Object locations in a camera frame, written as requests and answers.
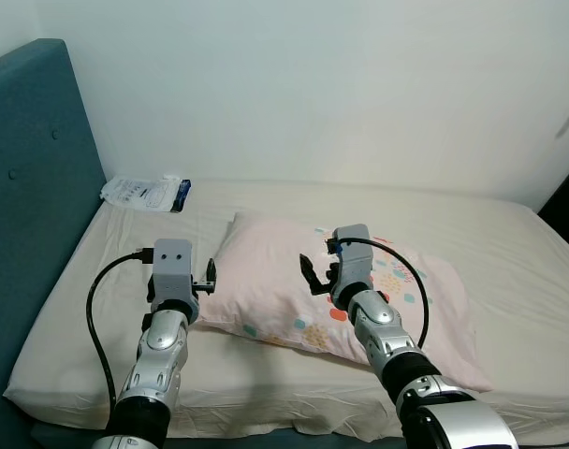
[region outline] pink pillowcase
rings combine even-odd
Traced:
[[[243,337],[367,364],[346,312],[334,308],[328,295],[313,297],[301,276],[299,254],[304,253],[321,281],[327,282],[325,273],[333,261],[324,244],[329,234],[286,219],[237,213],[216,256],[216,291],[200,301],[200,321]],[[461,386],[490,390],[477,363],[468,298],[457,272],[437,257],[374,239],[404,255],[425,284],[430,328],[423,350],[430,360]],[[374,288],[388,296],[403,327],[417,341],[423,310],[411,273],[374,249],[372,276]]]

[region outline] black electrical cable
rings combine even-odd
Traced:
[[[91,288],[89,289],[89,294],[87,295],[87,307],[86,307],[86,314],[87,314],[87,327],[89,328],[89,335],[91,335],[91,340],[94,341],[95,350],[97,351],[97,355],[99,356],[99,361],[101,362],[101,366],[104,369],[104,375],[106,376],[106,384],[108,385],[108,395],[109,395],[109,413],[111,414],[116,406],[116,388],[114,387],[114,380],[112,378],[112,371],[109,368],[108,359],[106,358],[106,353],[104,353],[104,348],[97,337],[97,332],[95,332],[95,325],[94,325],[94,317],[92,314],[92,306],[94,301],[94,294],[97,285],[101,282],[104,276],[108,274],[108,272],[116,267],[117,265],[122,264],[126,260],[141,260],[143,257],[143,251],[139,251],[136,253],[123,255],[118,259],[114,260],[113,262],[109,263],[104,269],[100,271],[100,273],[95,277],[94,283],[92,283]]]
[[[343,239],[337,240],[337,243],[340,243],[340,244],[343,244],[343,243],[346,243],[346,244],[363,243],[365,245],[371,245],[371,246],[374,246],[376,248],[379,248],[382,251],[389,253],[393,257],[398,259],[402,264],[405,265],[405,267],[407,269],[409,269],[409,272],[414,275],[414,278],[416,279],[416,282],[417,282],[417,288],[419,288],[419,293],[422,296],[422,305],[424,306],[424,321],[422,323],[422,332],[420,333],[419,340],[417,341],[417,347],[421,348],[422,345],[424,344],[424,341],[426,340],[426,335],[428,334],[428,325],[429,325],[429,321],[430,321],[430,310],[428,308],[428,298],[426,297],[426,288],[424,288],[424,283],[422,282],[419,275],[417,274],[416,269],[414,267],[412,267],[412,265],[409,262],[407,262],[407,260],[402,255],[397,253],[395,250],[388,248],[386,245],[383,245],[382,243],[378,243],[377,241],[372,241],[369,239],[360,239],[360,238],[355,238],[355,237],[345,237]]]

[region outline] mattress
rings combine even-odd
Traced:
[[[5,396],[41,421],[104,427],[107,391],[84,313],[93,277],[120,255],[179,238],[193,243],[199,278],[240,210],[327,228],[365,223],[450,262],[470,297],[478,356],[494,385],[479,397],[521,444],[569,442],[569,246],[517,204],[376,187],[194,181],[182,213],[103,204],[37,317]],[[95,297],[97,332],[118,388],[135,362],[149,276],[149,266],[129,261]],[[393,404],[367,368],[198,325],[188,348],[170,437],[279,427],[364,441],[401,435]]]

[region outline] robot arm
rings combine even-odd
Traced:
[[[197,292],[212,293],[215,267],[210,260],[206,282],[193,282],[188,240],[160,239],[153,250],[148,301],[137,362],[131,369],[105,436],[94,449],[160,449],[181,387],[187,360],[187,328],[199,315]]]
[[[442,376],[401,326],[401,316],[373,290],[372,247],[340,243],[369,239],[364,224],[340,227],[327,242],[339,262],[327,272],[328,285],[315,276],[303,254],[301,272],[314,295],[330,292],[347,311],[374,373],[396,406],[409,449],[518,449],[511,430],[484,402]]]

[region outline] teal headboard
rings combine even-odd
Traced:
[[[0,58],[0,448],[35,447],[2,393],[104,182],[64,41]]]

